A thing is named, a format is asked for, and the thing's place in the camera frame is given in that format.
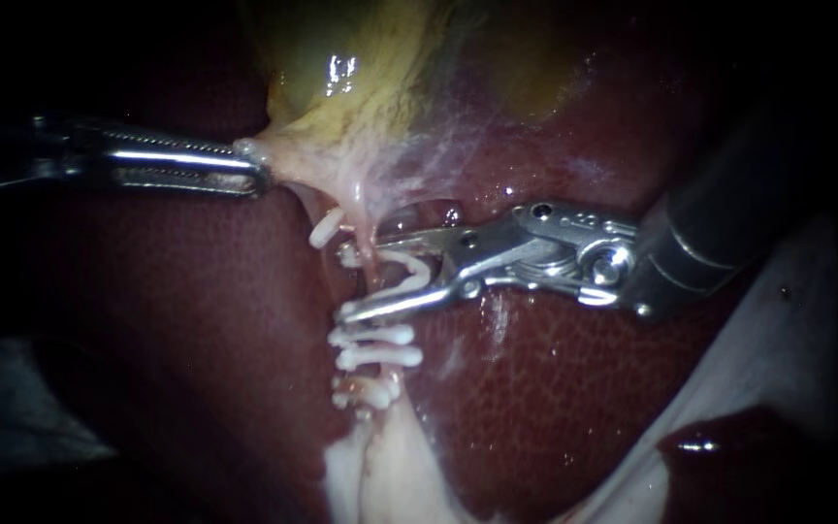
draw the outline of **clip applier jaw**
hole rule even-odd
[[[437,228],[384,237],[379,253],[441,258],[428,285],[381,290],[336,312],[336,324],[382,324],[478,297],[492,286],[563,293],[581,304],[610,308],[634,263],[635,227],[560,202],[516,206],[477,227]],[[353,241],[341,245],[342,265],[356,267]]]
[[[273,180],[230,146],[103,118],[38,114],[0,123],[0,188],[41,182],[253,197]]]

